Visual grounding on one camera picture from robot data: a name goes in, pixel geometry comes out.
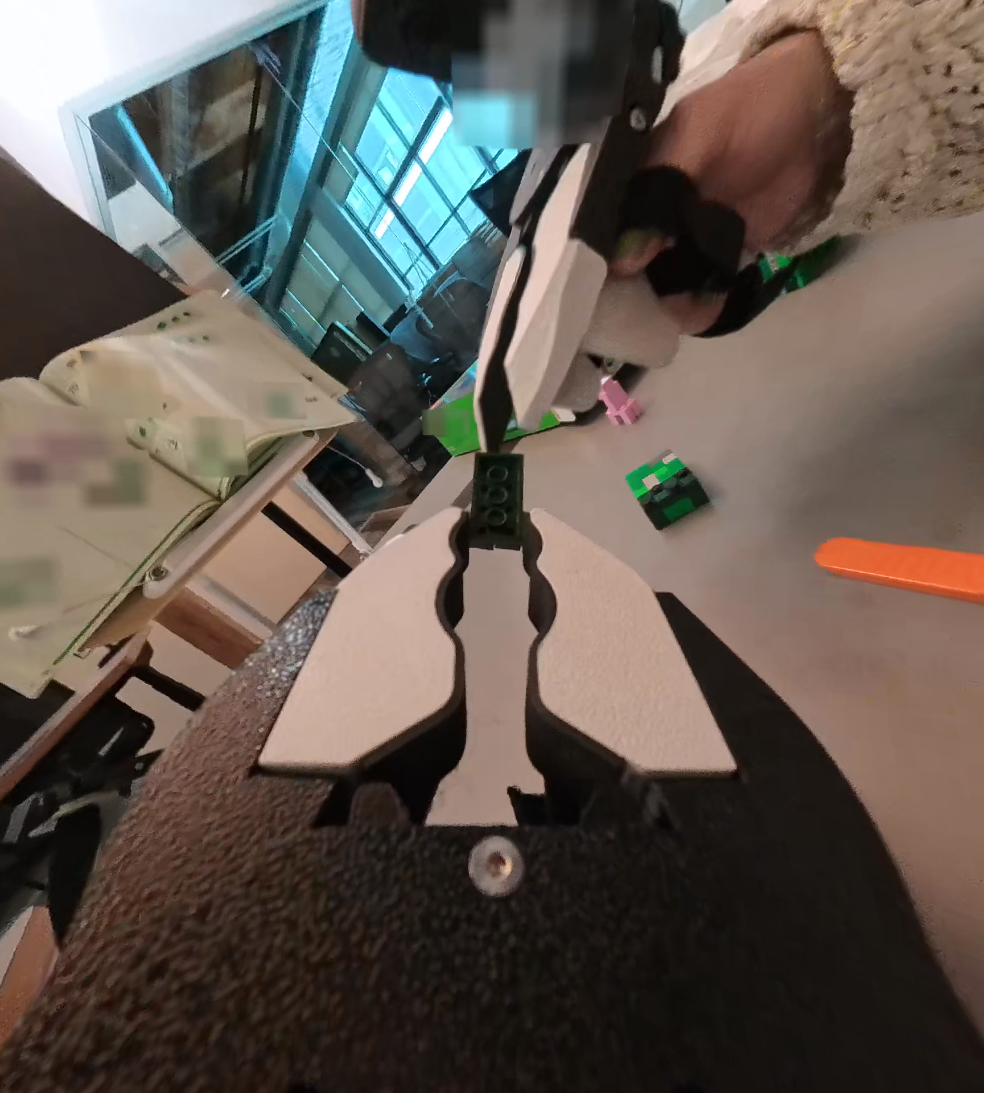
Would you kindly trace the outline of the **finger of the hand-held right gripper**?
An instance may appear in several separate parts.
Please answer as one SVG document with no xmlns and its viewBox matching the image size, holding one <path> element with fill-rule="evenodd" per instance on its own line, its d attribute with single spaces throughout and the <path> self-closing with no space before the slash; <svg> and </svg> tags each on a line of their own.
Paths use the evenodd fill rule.
<svg viewBox="0 0 984 1093">
<path fill-rule="evenodd" d="M 509 422 L 531 413 L 534 380 L 524 359 L 537 309 L 537 230 L 518 226 L 489 299 L 475 381 L 473 412 L 482 453 L 499 453 Z"/>
<path fill-rule="evenodd" d="M 576 227 L 595 158 L 586 143 L 542 155 L 542 175 L 519 210 L 522 289 L 504 368 L 522 428 L 535 428 L 551 410 L 606 280 L 606 259 Z"/>
</svg>

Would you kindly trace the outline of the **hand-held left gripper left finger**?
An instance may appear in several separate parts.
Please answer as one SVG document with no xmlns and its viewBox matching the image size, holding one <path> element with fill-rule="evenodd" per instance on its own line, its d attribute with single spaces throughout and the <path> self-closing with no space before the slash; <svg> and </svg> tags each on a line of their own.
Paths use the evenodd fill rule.
<svg viewBox="0 0 984 1093">
<path fill-rule="evenodd" d="M 336 589 L 258 764 L 354 775 L 462 706 L 469 512 L 448 507 L 382 545 Z"/>
</svg>

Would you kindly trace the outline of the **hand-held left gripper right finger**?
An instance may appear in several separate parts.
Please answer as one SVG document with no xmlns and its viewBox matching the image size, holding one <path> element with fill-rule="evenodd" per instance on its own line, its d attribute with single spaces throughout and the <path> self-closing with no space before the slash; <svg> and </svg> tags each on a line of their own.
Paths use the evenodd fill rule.
<svg viewBox="0 0 984 1093">
<path fill-rule="evenodd" d="M 625 562 L 550 512 L 531 589 L 549 589 L 536 646 L 537 700 L 584 745 L 648 778 L 730 776 L 735 759 L 665 616 Z"/>
</svg>

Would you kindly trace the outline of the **dark green lego brick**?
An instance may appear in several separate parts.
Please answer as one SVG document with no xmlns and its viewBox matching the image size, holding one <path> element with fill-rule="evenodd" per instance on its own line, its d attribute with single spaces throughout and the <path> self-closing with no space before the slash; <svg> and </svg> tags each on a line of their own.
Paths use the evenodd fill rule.
<svg viewBox="0 0 984 1093">
<path fill-rule="evenodd" d="M 525 531 L 524 456 L 477 453 L 469 517 L 470 548 L 519 551 Z"/>
</svg>

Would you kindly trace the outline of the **pink lego pig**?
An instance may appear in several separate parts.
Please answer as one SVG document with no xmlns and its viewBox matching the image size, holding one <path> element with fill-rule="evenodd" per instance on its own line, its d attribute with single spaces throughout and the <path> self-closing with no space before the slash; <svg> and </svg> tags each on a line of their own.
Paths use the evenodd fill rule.
<svg viewBox="0 0 984 1093">
<path fill-rule="evenodd" d="M 602 378 L 599 398 L 607 418 L 616 425 L 632 425 L 644 413 L 639 401 L 626 392 L 626 389 L 617 381 L 616 377 L 605 376 Z"/>
</svg>

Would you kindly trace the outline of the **small green lego cube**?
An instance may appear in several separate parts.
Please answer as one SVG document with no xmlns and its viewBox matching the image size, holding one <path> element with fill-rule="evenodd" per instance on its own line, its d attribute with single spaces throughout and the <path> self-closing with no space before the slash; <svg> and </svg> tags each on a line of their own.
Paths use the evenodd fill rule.
<svg viewBox="0 0 984 1093">
<path fill-rule="evenodd" d="M 670 450 L 628 472 L 624 480 L 656 530 L 669 528 L 711 503 L 696 473 Z"/>
</svg>

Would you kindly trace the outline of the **tall green lego figure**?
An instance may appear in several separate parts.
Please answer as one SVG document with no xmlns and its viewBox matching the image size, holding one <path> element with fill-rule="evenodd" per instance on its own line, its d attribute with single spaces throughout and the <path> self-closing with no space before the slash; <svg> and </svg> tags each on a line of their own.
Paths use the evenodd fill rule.
<svg viewBox="0 0 984 1093">
<path fill-rule="evenodd" d="M 804 252 L 762 254 L 757 261 L 764 284 L 778 281 L 778 295 L 796 292 L 824 277 L 837 265 L 843 251 L 842 236 L 833 236 Z"/>
</svg>

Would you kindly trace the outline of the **person's right hand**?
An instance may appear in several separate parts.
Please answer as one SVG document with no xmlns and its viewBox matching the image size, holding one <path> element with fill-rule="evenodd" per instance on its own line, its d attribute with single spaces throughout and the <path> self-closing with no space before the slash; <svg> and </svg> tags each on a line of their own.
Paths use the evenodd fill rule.
<svg viewBox="0 0 984 1093">
<path fill-rule="evenodd" d="M 788 31 L 679 101 L 643 171 L 679 171 L 738 213 L 752 252 L 796 247 L 825 215 L 853 143 L 853 97 L 820 32 Z"/>
</svg>

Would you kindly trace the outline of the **wooden side table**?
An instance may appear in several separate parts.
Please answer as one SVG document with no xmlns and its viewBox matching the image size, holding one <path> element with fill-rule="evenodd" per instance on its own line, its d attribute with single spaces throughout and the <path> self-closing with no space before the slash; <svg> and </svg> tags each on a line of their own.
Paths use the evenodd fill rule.
<svg viewBox="0 0 984 1093">
<path fill-rule="evenodd" d="M 294 592 L 298 600 L 324 572 L 342 578 L 354 567 L 333 545 L 354 551 L 358 559 L 374 551 L 364 529 L 345 520 L 302 471 L 176 593 L 157 602 L 147 601 L 141 586 L 128 593 L 80 653 L 52 669 L 37 696 L 0 683 L 0 808 L 94 709 L 112 706 L 124 684 L 159 675 L 151 665 L 155 628 L 229 670 L 272 635 L 279 621 L 253 608 L 229 575 L 214 569 L 229 552 L 237 562 L 234 577 L 274 584 L 293 581 L 288 572 L 301 577 L 302 569 L 314 568 Z"/>
</svg>

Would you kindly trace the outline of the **white booklet stand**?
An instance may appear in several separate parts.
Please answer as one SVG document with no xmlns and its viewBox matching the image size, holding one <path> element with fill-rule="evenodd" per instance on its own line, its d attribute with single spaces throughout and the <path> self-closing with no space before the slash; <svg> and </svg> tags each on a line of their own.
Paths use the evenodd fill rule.
<svg viewBox="0 0 984 1093">
<path fill-rule="evenodd" d="M 284 439 L 276 453 L 207 518 L 184 534 L 149 571 L 141 585 L 147 601 L 157 602 L 194 578 L 251 517 L 291 483 L 340 431 L 312 430 Z"/>
</svg>

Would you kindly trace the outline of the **large glass window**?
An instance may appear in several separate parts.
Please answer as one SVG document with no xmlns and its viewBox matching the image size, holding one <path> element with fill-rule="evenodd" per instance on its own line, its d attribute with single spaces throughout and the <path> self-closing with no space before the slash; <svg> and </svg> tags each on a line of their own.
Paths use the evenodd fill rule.
<svg viewBox="0 0 984 1093">
<path fill-rule="evenodd" d="M 394 339 L 435 401 L 475 361 L 504 236 L 477 193 L 516 157 L 450 83 L 370 59 L 348 2 L 125 2 L 149 59 L 69 102 L 98 225 L 184 293 L 244 302 L 341 380 Z"/>
</svg>

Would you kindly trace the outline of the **orange brick separator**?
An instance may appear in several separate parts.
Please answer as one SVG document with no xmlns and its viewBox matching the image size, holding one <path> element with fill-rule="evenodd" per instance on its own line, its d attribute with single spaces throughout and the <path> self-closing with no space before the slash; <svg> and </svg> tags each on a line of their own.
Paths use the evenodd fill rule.
<svg viewBox="0 0 984 1093">
<path fill-rule="evenodd" d="M 846 580 L 984 606 L 982 553 L 834 538 L 817 548 L 815 562 Z"/>
</svg>

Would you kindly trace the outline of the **open instruction booklet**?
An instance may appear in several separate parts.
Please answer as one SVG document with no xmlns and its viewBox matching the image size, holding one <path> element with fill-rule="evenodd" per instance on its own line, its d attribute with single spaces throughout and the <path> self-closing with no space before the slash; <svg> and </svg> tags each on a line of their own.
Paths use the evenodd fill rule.
<svg viewBox="0 0 984 1093">
<path fill-rule="evenodd" d="M 345 395 L 214 292 L 0 381 L 0 683 L 39 695 L 280 446 L 355 422 Z"/>
</svg>

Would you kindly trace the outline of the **brown partition board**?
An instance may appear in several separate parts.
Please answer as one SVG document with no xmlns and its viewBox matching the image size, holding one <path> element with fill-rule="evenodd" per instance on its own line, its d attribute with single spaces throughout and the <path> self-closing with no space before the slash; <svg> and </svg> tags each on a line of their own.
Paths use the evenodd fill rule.
<svg viewBox="0 0 984 1093">
<path fill-rule="evenodd" d="M 0 149 L 0 380 L 35 378 L 69 348 L 181 299 Z"/>
</svg>

